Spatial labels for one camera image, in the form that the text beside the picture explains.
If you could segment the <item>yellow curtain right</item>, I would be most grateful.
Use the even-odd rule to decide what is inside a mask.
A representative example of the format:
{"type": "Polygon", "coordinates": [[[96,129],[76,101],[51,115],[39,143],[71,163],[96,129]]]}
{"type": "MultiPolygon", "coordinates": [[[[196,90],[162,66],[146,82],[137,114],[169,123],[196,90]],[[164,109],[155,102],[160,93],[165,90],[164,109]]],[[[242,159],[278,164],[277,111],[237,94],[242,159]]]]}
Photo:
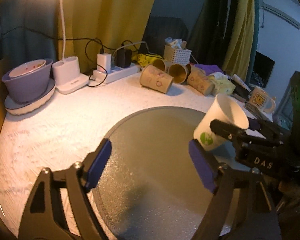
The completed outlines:
{"type": "Polygon", "coordinates": [[[236,6],[233,28],[223,62],[223,70],[245,80],[248,73],[250,54],[254,39],[255,0],[234,0],[236,6]]]}

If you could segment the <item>white desk lamp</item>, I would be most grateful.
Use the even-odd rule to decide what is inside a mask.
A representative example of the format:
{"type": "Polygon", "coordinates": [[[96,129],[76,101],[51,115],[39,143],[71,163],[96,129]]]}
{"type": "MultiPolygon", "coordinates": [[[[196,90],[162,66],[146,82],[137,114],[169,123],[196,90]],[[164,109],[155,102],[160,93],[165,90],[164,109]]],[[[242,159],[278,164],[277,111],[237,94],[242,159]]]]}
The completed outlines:
{"type": "Polygon", "coordinates": [[[62,59],[52,64],[53,78],[56,83],[56,89],[61,94],[70,94],[74,91],[86,86],[89,77],[82,74],[79,69],[79,59],[76,56],[66,57],[66,30],[63,0],[59,0],[61,13],[63,46],[62,59]]]}

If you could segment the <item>brown paper cup right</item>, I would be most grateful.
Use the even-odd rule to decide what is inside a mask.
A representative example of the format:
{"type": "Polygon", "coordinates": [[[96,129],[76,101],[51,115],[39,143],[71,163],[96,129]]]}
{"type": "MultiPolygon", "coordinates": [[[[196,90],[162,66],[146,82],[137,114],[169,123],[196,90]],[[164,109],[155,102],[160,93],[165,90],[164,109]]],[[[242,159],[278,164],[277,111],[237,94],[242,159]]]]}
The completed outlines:
{"type": "Polygon", "coordinates": [[[215,88],[215,84],[201,70],[192,71],[187,83],[204,96],[210,95],[215,88]]]}

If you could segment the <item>white paper cup green print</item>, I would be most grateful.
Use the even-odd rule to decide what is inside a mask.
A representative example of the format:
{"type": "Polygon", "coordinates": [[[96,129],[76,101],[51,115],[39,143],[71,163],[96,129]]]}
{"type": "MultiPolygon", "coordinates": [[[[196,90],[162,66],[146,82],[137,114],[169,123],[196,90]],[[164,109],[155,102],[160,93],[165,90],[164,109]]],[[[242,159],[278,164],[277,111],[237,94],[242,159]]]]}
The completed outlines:
{"type": "Polygon", "coordinates": [[[228,140],[230,133],[248,128],[248,117],[240,105],[226,94],[217,94],[195,128],[193,138],[199,141],[204,150],[211,151],[228,140]]]}

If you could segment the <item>bear print ceramic mug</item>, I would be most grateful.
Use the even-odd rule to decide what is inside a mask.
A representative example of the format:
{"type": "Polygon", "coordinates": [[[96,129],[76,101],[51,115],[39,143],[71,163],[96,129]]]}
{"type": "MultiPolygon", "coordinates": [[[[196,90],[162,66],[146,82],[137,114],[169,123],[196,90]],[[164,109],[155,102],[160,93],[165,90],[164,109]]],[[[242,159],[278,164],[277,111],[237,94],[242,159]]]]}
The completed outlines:
{"type": "Polygon", "coordinates": [[[257,107],[264,113],[272,114],[275,112],[276,102],[265,90],[256,86],[250,96],[249,103],[257,107]]]}

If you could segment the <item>yellow curtain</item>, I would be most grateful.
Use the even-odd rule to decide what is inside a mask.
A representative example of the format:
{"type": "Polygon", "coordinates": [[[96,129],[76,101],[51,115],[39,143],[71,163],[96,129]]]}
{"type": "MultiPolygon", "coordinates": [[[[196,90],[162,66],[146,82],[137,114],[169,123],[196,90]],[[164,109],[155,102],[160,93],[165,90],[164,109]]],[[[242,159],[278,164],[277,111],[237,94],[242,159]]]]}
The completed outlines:
{"type": "Polygon", "coordinates": [[[234,0],[236,6],[233,28],[223,62],[223,70],[245,80],[248,73],[250,54],[254,39],[255,0],[234,0]]]}
{"type": "Polygon", "coordinates": [[[108,48],[118,48],[124,40],[139,42],[155,0],[63,0],[64,22],[58,34],[66,43],[57,42],[57,58],[76,56],[81,72],[94,68],[101,45],[89,42],[98,38],[108,48]]]}

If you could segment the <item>purple cloth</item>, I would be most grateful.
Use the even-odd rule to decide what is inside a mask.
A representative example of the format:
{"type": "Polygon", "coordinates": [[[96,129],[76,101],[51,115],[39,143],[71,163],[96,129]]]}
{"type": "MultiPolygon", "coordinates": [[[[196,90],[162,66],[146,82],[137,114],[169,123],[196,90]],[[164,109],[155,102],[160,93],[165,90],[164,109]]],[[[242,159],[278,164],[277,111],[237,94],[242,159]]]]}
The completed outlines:
{"type": "Polygon", "coordinates": [[[210,75],[216,72],[224,73],[221,68],[219,68],[216,64],[213,65],[206,65],[206,64],[195,64],[195,67],[203,70],[206,75],[210,75]]]}

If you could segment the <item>white charger plug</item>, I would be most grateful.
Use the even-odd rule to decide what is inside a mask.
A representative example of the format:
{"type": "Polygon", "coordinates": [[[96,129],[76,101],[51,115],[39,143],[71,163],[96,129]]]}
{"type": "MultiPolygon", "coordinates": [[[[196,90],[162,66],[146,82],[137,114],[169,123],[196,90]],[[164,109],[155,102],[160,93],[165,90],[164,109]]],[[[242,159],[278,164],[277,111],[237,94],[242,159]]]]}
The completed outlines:
{"type": "Polygon", "coordinates": [[[111,71],[111,55],[102,53],[97,55],[97,69],[100,72],[110,73],[111,71]]]}

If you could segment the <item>yellow curtain left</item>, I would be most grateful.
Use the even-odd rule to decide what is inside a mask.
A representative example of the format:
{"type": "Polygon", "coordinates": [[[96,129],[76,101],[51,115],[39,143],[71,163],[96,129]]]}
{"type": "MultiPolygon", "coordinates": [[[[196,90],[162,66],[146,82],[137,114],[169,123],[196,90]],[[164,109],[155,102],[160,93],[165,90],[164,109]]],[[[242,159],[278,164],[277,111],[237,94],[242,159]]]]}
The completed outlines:
{"type": "Polygon", "coordinates": [[[76,56],[81,72],[94,68],[101,45],[89,42],[98,38],[108,48],[118,48],[124,40],[139,42],[155,0],[63,0],[64,22],[58,34],[66,43],[57,42],[57,58],[76,56]]]}

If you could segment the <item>white power strip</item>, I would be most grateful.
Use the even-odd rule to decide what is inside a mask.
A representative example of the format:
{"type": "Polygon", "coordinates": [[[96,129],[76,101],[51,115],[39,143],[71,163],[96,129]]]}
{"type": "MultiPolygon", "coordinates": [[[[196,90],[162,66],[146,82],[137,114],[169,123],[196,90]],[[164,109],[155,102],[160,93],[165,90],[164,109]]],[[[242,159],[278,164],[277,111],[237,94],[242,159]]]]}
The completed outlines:
{"type": "Polygon", "coordinates": [[[91,86],[100,86],[112,83],[130,75],[136,74],[141,70],[140,66],[132,63],[127,68],[114,67],[109,72],[98,66],[96,70],[93,70],[93,74],[89,77],[91,86]]]}

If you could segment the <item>dark monitor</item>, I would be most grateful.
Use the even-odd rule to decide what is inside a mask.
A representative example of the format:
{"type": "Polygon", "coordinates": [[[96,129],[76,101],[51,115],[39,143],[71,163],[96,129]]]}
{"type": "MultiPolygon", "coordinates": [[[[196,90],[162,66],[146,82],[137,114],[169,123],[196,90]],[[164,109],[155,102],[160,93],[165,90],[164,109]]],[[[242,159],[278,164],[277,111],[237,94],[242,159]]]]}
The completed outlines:
{"type": "Polygon", "coordinates": [[[253,72],[250,78],[250,84],[266,88],[271,72],[275,66],[275,61],[271,58],[256,52],[253,72]]]}

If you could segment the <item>white inner bowl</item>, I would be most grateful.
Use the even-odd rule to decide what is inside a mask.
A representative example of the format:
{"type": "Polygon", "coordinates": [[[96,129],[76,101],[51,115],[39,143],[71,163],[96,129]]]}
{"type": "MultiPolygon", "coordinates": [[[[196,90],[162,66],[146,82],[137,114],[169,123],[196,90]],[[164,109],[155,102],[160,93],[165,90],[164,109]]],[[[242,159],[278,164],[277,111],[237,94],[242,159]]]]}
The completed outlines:
{"type": "Polygon", "coordinates": [[[9,78],[23,76],[25,74],[29,74],[30,72],[33,72],[41,68],[45,64],[46,64],[46,60],[44,59],[29,61],[12,69],[8,74],[8,76],[9,78]]]}

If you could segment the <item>purple bowl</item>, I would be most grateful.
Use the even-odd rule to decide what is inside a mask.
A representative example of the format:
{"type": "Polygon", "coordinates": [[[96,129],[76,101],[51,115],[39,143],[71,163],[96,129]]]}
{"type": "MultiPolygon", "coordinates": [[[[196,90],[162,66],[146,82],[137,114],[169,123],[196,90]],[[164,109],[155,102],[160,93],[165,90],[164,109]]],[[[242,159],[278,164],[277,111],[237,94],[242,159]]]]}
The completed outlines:
{"type": "Polygon", "coordinates": [[[46,90],[50,79],[53,59],[44,59],[46,64],[41,68],[23,76],[9,78],[8,71],[1,78],[9,96],[18,103],[31,102],[39,98],[46,90]]]}

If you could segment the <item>white round plate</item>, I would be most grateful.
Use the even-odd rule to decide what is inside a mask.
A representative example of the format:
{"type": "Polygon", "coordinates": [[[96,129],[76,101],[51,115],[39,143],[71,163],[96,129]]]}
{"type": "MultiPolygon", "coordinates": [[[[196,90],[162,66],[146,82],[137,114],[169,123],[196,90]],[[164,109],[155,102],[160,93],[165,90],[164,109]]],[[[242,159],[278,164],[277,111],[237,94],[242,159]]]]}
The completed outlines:
{"type": "Polygon", "coordinates": [[[50,78],[45,92],[39,98],[33,100],[32,102],[17,103],[8,95],[4,102],[5,109],[11,115],[23,115],[31,113],[32,111],[46,104],[52,98],[55,89],[56,82],[54,79],[50,78]]]}

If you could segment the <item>yellow snack bag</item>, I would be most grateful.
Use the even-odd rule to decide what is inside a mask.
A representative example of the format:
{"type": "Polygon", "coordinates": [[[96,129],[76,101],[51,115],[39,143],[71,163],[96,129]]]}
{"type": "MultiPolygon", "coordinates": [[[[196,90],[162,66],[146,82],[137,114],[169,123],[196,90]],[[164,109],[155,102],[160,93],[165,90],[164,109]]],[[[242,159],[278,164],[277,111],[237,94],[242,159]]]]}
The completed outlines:
{"type": "Polygon", "coordinates": [[[145,67],[149,64],[152,64],[156,59],[163,59],[163,57],[158,54],[152,55],[139,53],[132,57],[132,62],[137,63],[141,67],[145,67]]]}

